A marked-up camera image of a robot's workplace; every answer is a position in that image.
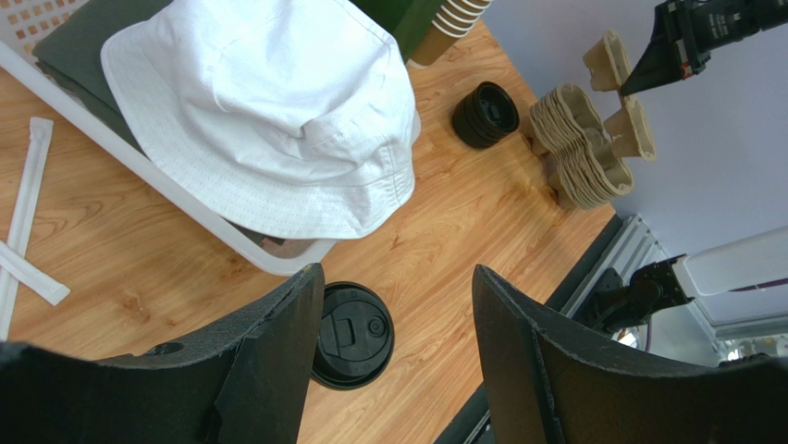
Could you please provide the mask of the green paper bag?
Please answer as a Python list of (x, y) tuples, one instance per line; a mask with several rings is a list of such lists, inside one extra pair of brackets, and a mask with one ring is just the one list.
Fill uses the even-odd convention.
[(407, 62), (424, 39), (444, 0), (351, 0), (397, 41)]

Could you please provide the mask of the single beige cup carrier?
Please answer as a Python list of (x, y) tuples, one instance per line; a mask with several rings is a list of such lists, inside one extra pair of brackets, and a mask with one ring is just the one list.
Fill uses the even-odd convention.
[(603, 128), (612, 142), (615, 157), (657, 159), (646, 111), (635, 94), (625, 95), (623, 84), (633, 69), (619, 34), (607, 30), (583, 55), (590, 73), (590, 86), (597, 92), (616, 93), (620, 109), (604, 120)]

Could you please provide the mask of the black cup lid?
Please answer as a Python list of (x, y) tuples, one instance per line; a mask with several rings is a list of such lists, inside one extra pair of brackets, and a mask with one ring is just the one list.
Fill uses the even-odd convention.
[(386, 369), (395, 330), (384, 302), (360, 284), (326, 285), (312, 379), (336, 390), (364, 387)]

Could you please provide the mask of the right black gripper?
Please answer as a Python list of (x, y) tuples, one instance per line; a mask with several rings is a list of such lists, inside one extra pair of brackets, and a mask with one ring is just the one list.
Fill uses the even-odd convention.
[(786, 23), (781, 0), (665, 1), (655, 7), (651, 39), (621, 96), (697, 75), (713, 50)]

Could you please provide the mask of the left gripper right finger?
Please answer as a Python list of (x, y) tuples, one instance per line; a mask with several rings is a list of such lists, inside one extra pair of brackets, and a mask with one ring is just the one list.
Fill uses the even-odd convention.
[[(493, 360), (483, 345), (482, 292), (472, 288), (485, 381)], [(758, 357), (716, 368), (639, 351), (592, 331), (596, 341), (570, 358), (542, 339), (545, 368), (565, 437), (562, 443), (783, 443), (787, 439), (787, 362)], [(490, 409), (498, 443), (534, 443)]]

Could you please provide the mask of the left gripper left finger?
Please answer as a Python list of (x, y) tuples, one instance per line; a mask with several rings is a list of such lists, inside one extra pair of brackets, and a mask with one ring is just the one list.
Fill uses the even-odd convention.
[(293, 443), (318, 336), (325, 275), (274, 290), (134, 356), (87, 361), (1, 346), (5, 443)]

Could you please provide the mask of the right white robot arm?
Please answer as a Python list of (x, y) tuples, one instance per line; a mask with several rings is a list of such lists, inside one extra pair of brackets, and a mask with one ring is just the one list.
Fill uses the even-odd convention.
[[(634, 99), (636, 93), (700, 74), (712, 50), (742, 41), (787, 21), (784, 1), (665, 1), (654, 9), (654, 27), (635, 66), (616, 60), (611, 44), (600, 40), (584, 62), (595, 91), (616, 92), (622, 108), (605, 123), (615, 151), (643, 147), (650, 134)], [(629, 283), (594, 287), (575, 320), (612, 334), (647, 323), (661, 310), (686, 305), (696, 297), (746, 291), (787, 281), (787, 229), (736, 240), (701, 253), (673, 257), (635, 271)]]

